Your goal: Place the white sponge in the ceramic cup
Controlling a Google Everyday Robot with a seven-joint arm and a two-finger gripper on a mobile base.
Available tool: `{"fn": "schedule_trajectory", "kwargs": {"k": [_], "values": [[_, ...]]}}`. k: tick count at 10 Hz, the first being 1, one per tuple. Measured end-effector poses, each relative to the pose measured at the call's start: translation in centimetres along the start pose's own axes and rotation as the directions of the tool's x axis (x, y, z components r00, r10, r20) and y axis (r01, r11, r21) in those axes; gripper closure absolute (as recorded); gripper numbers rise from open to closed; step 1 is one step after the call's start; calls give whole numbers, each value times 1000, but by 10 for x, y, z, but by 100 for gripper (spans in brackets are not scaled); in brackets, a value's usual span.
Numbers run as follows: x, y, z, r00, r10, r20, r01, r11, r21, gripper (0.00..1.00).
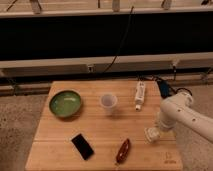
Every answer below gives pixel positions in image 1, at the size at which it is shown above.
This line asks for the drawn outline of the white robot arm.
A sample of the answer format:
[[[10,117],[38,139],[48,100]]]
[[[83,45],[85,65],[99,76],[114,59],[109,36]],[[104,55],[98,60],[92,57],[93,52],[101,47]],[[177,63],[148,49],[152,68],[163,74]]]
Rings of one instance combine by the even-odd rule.
[[[193,110],[193,103],[193,97],[186,92],[163,99],[157,114],[157,125],[160,130],[168,132],[180,122],[213,143],[213,119]]]

